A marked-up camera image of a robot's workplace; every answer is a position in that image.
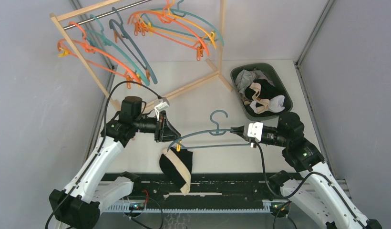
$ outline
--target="orange hanger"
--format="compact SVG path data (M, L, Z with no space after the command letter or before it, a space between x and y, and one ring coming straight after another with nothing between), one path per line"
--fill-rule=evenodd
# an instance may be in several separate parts
M64 43L65 41L66 41L65 39L61 39L61 40L58 41L58 44L57 44L58 51L63 52L63 53L60 53L60 54L58 54L58 55L59 55L60 57L67 56L67 55L71 55L71 56L74 56L74 57L78 57L75 53L73 53L73 52L67 47L67 45ZM76 40L72 40L72 41L73 41L73 43L76 43L76 44L82 46L82 47L86 50L87 46L86 46L83 42L76 41ZM129 72L130 69L129 69L127 66L125 66L124 64L122 64L121 62L119 62L119 61L118 61L116 58L114 58L113 56L111 56L111 55L109 55L109 54L107 54L107 53L101 53L101 54L107 56L108 58L110 58L110 59L116 61L118 64L120 64L120 65L125 69L125 71L126 71L125 74L121 74L121 73L118 73L118 72L116 72L116 71L113 71L113 70L111 70L111 69L109 69L109 68L106 68L106 67L102 66L101 64L98 64L98 63L93 62L93 61L90 61L90 60L86 60L86 61L87 61L88 63L94 65L94 66L97 66L97 67L101 68L101 69L104 69L104 70L109 71L109 72L111 72L111 73L114 73L114 74L116 74L116 75L122 76L122 77L126 78L127 80L133 80L133 78L131 78L129 75L127 75L127 73L132 74L132 73L133 73L132 70L131 70L131 72ZM130 85L129 83L127 83L127 88L128 88L128 89L131 88L131 85Z
M133 79L135 79L137 82L139 82L139 83L141 82L141 80L139 79L138 75L135 74L130 68L128 68L125 64L123 64L123 63L122 63L121 61L119 61L117 58L111 56L110 54L104 52L104 51L101 50L101 49L98 49L98 48L96 48L96 47L91 46L91 45L86 41L86 36L87 36L87 34L86 34L86 32L83 30L83 28L82 28L80 25L78 25L77 23L75 23L75 22L73 22L73 21L71 21L69 24L70 24L70 25L71 25L71 24L75 25L75 26L78 27L78 28L82 31L82 33L83 33L83 36L82 36L82 40L83 40L83 41L80 42L80 41L77 41L77 40L72 40L74 43L80 45L80 46L85 50L85 52L87 52L87 53L95 53L95 52L98 52L98 53L100 53L100 54L102 54L102 55L104 55L104 56L110 58L111 60L115 61L117 64L121 65L121 66L125 69L125 74L120 74L120 73L118 73L118 72L116 72L116 71L113 71L113 70L111 70L111 69L108 69L108 68L102 66L101 64L98 64L98 63L95 63L95 62L92 62L92 61L87 60L88 63L93 64L93 65L95 65L95 66L97 66L97 67L100 67L100 68L102 68L102 69L104 69L104 70L107 70L107 71L109 71L109 72L112 72L112 73L114 73L114 74L116 74L116 75L122 76L122 77L126 78L127 80L133 80ZM66 41L65 39L61 39L61 40L58 41L58 44L57 44L58 51L60 51L60 52L63 51L63 53L59 54L59 56L60 56L60 57L63 57L63 56L66 56L66 55L72 55L72 56L78 57L76 54L74 54L74 53L68 48L68 46L64 43L65 41ZM129 83L127 83L127 88L129 88L129 89L131 88L131 85L130 85Z
M161 34L159 32L157 32L152 26L151 24L146 24L146 22L141 18L140 14L143 14L143 13L147 13L147 14L152 14L152 15L156 15L158 17L158 19L162 22L162 23L176 23L178 25L180 25L181 27L183 27L184 29L186 29L187 31L189 31L192 35L194 35L194 37L196 38L197 42L194 44L194 45L189 45L189 44L186 44L184 42L181 42L181 41L178 41L174 38L171 38L169 36L166 36L164 34ZM176 43L179 43L181 45L184 45L186 47L189 47L191 49L194 49L197 51L197 60L199 61L201 59L201 57L203 56L203 51L205 50L206 51L206 54L207 56L209 56L209 49L207 48L207 45L205 44L204 40L200 38L200 36L198 36L194 31L192 31L190 28L188 28L187 26L185 26L184 24L178 22L176 19L172 19L168 16L165 16L164 14L161 14L160 12L158 11L150 11L150 10L144 10L144 11L137 11L133 14L131 14L131 16L129 17L128 19L128 24L130 24L130 22L132 24L135 25L135 29L134 29L134 35L138 35L138 33L140 32L143 36L145 36L146 32L151 32L151 33L154 33L154 34L157 34L159 36L162 36L164 38L167 38L171 41L174 41Z

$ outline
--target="beige strap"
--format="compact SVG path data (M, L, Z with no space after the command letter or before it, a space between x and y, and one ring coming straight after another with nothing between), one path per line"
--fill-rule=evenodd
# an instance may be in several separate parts
M257 107L257 113L261 114L268 110L268 106L270 105L270 100L269 99L261 99L258 96L260 95L261 92L261 85L259 83L252 83L250 86L250 89L255 91L255 94L252 96L252 99L256 101L258 104L261 104L262 106Z
M169 159L172 164L175 166L179 174L185 181L185 184L180 188L180 191L183 195L187 195L190 192L190 184L191 184L191 174L188 171L187 167L183 164L183 162L177 157L177 155L172 151L167 151L166 149L162 150L162 153Z

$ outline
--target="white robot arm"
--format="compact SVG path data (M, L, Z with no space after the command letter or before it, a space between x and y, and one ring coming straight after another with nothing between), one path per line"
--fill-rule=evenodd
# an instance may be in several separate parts
M162 99L161 103L166 104L166 99ZM57 220L77 229L91 229L110 205L131 194L134 183L130 177L119 177L102 188L98 185L110 164L136 132L152 133L156 142L173 141L180 137L170 125L163 108L157 106L158 117L150 118L142 115L141 98L128 96L123 100L121 111L104 126L103 136L76 176L62 191L54 189L50 194L52 215Z
M180 137L168 122L165 111L158 110L157 118L148 118L142 116L141 108L141 98L126 97L121 112L105 125L106 131L78 174L62 191L54 190L50 194L52 215L57 220L77 229L92 229L102 212L131 194L134 183L129 177L119 177L101 189L98 184L136 132L153 133L156 142L173 141ZM269 181L265 176L267 187L275 198L288 198L297 204L321 229L381 229L378 221L368 219L345 195L322 154L303 137L303 130L304 125L297 114L283 112L277 128L256 122L246 128L233 128L231 132L259 147L264 175L263 153L257 142L285 147L283 157L301 174L302 182L307 181L314 187L320 200L301 188L302 185L285 171L273 175Z
M304 178L302 183L309 182L320 200L305 191L302 184L293 180L285 171L280 171L267 179L263 152L257 143L262 156L267 187L275 198L289 199L294 202L321 229L382 228L378 221L368 219L360 212L344 193L322 154L303 137L304 125L296 113L283 112L279 116L277 128L266 127L262 123L251 123L247 127L241 126L233 129L234 134L249 142L285 147L282 151L285 161Z

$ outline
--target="green basket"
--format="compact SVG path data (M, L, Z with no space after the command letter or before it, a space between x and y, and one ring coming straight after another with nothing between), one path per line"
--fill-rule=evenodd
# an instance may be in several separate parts
M235 68L231 72L231 79L232 79L232 83L233 83L235 89L236 89L235 80L242 70L247 70L247 71L260 70L260 71L262 71L264 73L264 75L267 76L267 78L273 82L274 86L278 89L278 91L281 92L281 94L285 97L285 99L284 99L285 109L282 112L291 110L292 100L291 100L288 92L286 91L283 82L280 80L280 78L277 75L277 72L274 70L273 66L271 66L268 63L253 63L253 64L243 65L243 66ZM245 112L246 117L249 120L264 121L264 120L275 118L282 113L282 112L273 113L271 111L265 111L261 114L256 114L252 110L252 108L250 108L250 106L243 105L240 93L237 93L237 97L239 99L239 102L240 102L240 105L242 106L243 111Z

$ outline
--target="clothes rack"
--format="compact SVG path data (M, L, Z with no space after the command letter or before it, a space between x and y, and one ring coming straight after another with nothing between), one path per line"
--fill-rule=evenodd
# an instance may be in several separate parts
M98 10L100 8L103 8L105 6L114 4L114 3L119 2L119 1L121 1L121 0L105 0L105 1L93 4L91 6L87 6L87 7L78 9L78 10L74 10L72 12L68 12L68 13L60 15L60 16L56 16L54 13L50 14L50 18L51 18L52 22L55 24L56 28L59 30L59 32L62 34L62 36L65 38L67 43L70 45L71 49L78 56L78 58L83 63L83 65L85 66L85 68L87 69L87 71L89 72L91 77L94 79L94 81L97 83L97 85L100 87L101 91L104 93L104 95L107 98L110 96L109 92L102 85L102 83L100 82L100 80L97 77L96 73L94 73L93 69L90 67L88 62L83 57L82 53L78 50L78 48L76 47L76 45L74 44L74 42L72 41L72 39L70 38L68 33L66 32L66 30L74 28L76 26L75 25L68 25L68 26L63 27L61 25L61 21L65 21L67 19L79 16L79 15L82 15L82 14L85 14L85 13L89 13L89 12L91 12L93 10ZM140 4L148 2L148 1L151 1L151 0L138 1L138 2L135 2L135 3L129 4L129 5L126 5L124 7L120 7L117 10L112 10L112 11L108 11L106 13L102 13L100 15L97 15L96 17L97 18L106 17L106 16L109 16L109 15L112 15L112 14L116 13L117 11L122 11L122 10L125 10L125 9L129 9L131 7L135 7L137 5L140 5ZM225 9L226 9L226 0L221 0L221 2L220 2L220 27L219 27L219 31L220 31L222 36L224 36L224 28L225 28ZM80 21L77 24L81 25L81 24L85 24L85 23L88 23L88 22L93 21L93 20L94 20L94 18L89 18L87 20ZM200 79L198 79L198 80L196 80L196 81L194 81L192 83L189 83L189 84L187 84L187 85L185 85L185 86L183 86L183 87L181 87L181 88L179 88L177 90L174 90L171 93L168 93L168 94L164 95L164 97L166 97L168 100L173 99L173 98L175 98L175 97L177 97L179 95L182 95L182 94L184 94L186 92L189 92L189 91L191 91L191 90L193 90L195 88L198 88L198 87L204 85L205 83L207 83L207 82L209 82L209 81L211 81L213 79L221 80L221 82L227 87L227 89L229 91L232 91L233 88L232 88L231 84L224 78L224 76L221 73L222 72L222 57L223 57L223 46L222 46L221 43L219 43L218 44L218 67L216 67L209 59L206 60L207 64L211 67L211 69L213 71L211 74L209 74L207 76L204 76L204 77L202 77L202 78L200 78ZM149 110L151 107L154 106L155 102L156 101L149 102L145 109ZM119 111L121 109L121 105L116 100L110 99L110 103L111 103L111 105L114 107L114 109L116 111Z

